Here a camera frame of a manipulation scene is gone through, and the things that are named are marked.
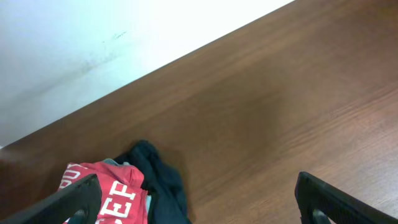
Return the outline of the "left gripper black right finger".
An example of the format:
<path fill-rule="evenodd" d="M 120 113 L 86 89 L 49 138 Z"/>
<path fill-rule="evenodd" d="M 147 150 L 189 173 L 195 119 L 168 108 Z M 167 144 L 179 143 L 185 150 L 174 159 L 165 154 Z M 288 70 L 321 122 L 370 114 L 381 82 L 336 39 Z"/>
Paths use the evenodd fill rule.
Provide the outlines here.
<path fill-rule="evenodd" d="M 304 224 L 397 224 L 397 219 L 308 172 L 298 174 L 295 198 Z"/>

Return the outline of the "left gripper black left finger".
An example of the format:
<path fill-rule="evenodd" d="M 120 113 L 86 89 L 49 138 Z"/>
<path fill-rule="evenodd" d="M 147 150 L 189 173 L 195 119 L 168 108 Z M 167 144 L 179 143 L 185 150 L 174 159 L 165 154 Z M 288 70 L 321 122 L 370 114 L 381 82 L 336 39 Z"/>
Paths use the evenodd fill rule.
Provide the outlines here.
<path fill-rule="evenodd" d="M 1 224 L 95 224 L 102 191 L 97 175 L 90 174 L 18 212 Z"/>

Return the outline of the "red t-shirt with logo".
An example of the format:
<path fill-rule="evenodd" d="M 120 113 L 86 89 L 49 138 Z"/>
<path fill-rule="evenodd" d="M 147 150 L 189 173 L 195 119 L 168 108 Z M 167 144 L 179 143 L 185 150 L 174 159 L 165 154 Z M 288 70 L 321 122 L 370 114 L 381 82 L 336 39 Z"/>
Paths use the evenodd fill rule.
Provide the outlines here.
<path fill-rule="evenodd" d="M 144 174 L 136 167 L 106 162 L 69 163 L 59 189 L 68 187 L 89 174 L 97 175 L 102 191 L 96 224 L 147 224 L 148 191 L 141 188 Z"/>

